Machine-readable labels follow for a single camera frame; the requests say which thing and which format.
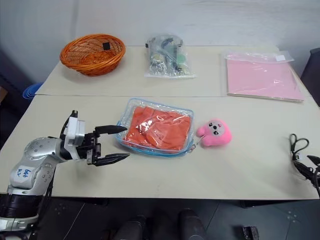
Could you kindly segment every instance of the dark floor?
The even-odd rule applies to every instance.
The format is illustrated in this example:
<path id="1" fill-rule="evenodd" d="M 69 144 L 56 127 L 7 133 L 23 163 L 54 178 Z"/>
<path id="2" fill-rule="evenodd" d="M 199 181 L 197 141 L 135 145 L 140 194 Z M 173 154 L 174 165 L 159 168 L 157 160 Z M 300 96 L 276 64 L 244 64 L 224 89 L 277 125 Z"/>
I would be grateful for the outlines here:
<path id="1" fill-rule="evenodd" d="M 210 240 L 242 240 L 241 227 L 255 226 L 260 240 L 318 240 L 320 201 L 292 201 L 243 208 L 241 201 L 198 199 L 119 199 L 103 205 L 54 198 L 41 223 L 40 240 L 107 240 L 136 215 L 165 211 L 173 220 L 184 208 L 201 218 Z"/>

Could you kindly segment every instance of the wicker basket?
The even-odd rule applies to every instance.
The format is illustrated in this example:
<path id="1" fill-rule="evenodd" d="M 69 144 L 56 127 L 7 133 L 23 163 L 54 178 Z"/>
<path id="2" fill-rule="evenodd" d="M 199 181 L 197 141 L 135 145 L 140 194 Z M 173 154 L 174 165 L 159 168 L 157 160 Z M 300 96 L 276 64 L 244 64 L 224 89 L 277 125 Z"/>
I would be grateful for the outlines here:
<path id="1" fill-rule="evenodd" d="M 99 76 L 114 70 L 126 52 L 125 44 L 107 34 L 80 37 L 62 49 L 60 60 L 70 69 L 87 76 Z"/>

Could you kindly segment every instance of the white table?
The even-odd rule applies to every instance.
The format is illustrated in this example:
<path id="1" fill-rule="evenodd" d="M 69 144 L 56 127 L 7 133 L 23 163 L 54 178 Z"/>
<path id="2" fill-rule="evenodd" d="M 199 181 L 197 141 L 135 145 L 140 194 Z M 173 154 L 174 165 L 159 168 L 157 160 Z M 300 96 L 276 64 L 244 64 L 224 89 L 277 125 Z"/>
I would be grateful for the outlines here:
<path id="1" fill-rule="evenodd" d="M 227 95 L 227 70 L 221 53 L 232 51 L 274 52 L 275 46 L 190 46 L 186 48 L 191 79 L 144 77 L 148 68 L 147 50 L 127 46 L 119 66 L 102 76 L 85 76 L 59 62 L 37 95 L 130 96 L 130 97 L 224 97 Z M 310 96 L 294 73 L 304 96 Z"/>
<path id="2" fill-rule="evenodd" d="M 212 117 L 224 120 L 233 140 L 177 158 L 132 152 L 113 165 L 61 163 L 53 196 L 112 198 L 193 198 L 244 200 L 316 199 L 316 190 L 291 163 L 288 136 L 310 140 L 303 151 L 319 155 L 320 111 L 311 97 L 304 103 L 242 97 L 148 97 L 194 110 L 195 127 Z M 58 136 L 73 109 L 86 131 L 116 124 L 129 97 L 37 95 L 0 152 L 0 192 L 21 159 L 24 147 L 41 136 Z M 126 153 L 113 136 L 102 135 L 102 155 Z"/>

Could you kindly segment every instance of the orange towel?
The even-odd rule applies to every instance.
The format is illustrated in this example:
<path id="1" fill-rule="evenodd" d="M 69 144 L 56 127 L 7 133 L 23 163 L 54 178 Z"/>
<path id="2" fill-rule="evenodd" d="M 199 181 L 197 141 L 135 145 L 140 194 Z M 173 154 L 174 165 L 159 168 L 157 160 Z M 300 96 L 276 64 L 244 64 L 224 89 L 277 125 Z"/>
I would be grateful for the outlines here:
<path id="1" fill-rule="evenodd" d="M 137 106 L 123 139 L 145 147 L 179 151 L 184 148 L 190 126 L 187 115 Z"/>

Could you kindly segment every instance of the clear plastic bag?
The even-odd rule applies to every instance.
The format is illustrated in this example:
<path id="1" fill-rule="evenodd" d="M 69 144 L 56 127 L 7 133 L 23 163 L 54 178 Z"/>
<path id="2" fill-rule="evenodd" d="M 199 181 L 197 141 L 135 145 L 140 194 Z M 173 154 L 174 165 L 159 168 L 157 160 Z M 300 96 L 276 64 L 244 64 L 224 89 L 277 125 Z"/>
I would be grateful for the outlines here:
<path id="1" fill-rule="evenodd" d="M 153 36 L 145 44 L 148 49 L 146 77 L 194 78 L 183 40 L 172 34 Z"/>
<path id="2" fill-rule="evenodd" d="M 115 137 L 134 151 L 163 157 L 180 156 L 193 144 L 193 119 L 192 110 L 132 98 L 117 123 L 128 130 Z"/>
<path id="3" fill-rule="evenodd" d="M 288 51 L 226 52 L 227 95 L 301 102 Z"/>

